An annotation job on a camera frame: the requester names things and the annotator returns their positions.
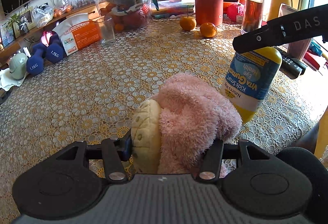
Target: black pants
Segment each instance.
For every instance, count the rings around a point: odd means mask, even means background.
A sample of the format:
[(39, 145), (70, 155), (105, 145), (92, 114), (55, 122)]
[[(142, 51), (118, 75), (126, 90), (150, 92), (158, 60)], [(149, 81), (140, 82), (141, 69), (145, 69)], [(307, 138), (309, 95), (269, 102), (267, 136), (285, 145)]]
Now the black pants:
[(328, 223), (328, 171), (308, 150), (291, 147), (276, 155), (288, 165), (302, 172), (312, 183), (312, 197), (305, 215), (317, 224)]

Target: napkin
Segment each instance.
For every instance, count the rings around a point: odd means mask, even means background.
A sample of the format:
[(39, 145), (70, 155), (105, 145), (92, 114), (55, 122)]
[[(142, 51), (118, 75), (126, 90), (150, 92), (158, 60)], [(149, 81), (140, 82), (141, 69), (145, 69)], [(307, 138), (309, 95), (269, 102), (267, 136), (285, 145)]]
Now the napkin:
[(25, 76), (21, 80), (15, 80), (11, 75), (10, 75), (10, 69), (3, 69), (0, 70), (0, 88), (4, 89), (5, 91), (8, 91), (11, 87), (13, 86), (21, 86), (24, 79), (26, 78), (27, 73), (25, 73)]

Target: brown tea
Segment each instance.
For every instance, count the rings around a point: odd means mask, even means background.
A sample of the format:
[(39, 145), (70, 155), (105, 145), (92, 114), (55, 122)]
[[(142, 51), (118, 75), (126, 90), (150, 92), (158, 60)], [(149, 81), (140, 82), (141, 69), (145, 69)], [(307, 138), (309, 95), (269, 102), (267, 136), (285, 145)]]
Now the brown tea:
[(242, 30), (251, 32), (259, 28), (262, 20), (263, 4), (253, 0), (246, 0)]

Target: blue label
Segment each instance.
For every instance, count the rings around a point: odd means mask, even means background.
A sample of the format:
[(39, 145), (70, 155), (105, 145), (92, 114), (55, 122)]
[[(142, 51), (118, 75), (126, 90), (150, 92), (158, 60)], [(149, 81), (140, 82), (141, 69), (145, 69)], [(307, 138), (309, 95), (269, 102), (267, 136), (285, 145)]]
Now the blue label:
[(225, 79), (241, 93), (263, 100), (279, 67), (280, 64), (254, 51), (236, 53)]

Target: floral lace tablecloth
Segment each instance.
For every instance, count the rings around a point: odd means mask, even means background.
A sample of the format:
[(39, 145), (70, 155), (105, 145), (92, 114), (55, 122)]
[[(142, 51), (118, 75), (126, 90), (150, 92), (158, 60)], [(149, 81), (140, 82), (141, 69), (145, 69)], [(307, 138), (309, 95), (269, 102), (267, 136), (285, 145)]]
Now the floral lace tablecloth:
[[(108, 47), (93, 44), (24, 81), (0, 105), (0, 223), (19, 215), (11, 196), (18, 175), (77, 139), (97, 144), (122, 137), (134, 110), (165, 79), (187, 72), (219, 89), (240, 25), (223, 24), (218, 31), (215, 38), (204, 39), (198, 28), (183, 32), (178, 20), (153, 20), (148, 27), (118, 35)], [(296, 80), (278, 72), (239, 138), (279, 152), (323, 114), (326, 79), (310, 68)], [(131, 162), (124, 166), (133, 173)], [(90, 169), (103, 175), (101, 161), (91, 162)]]

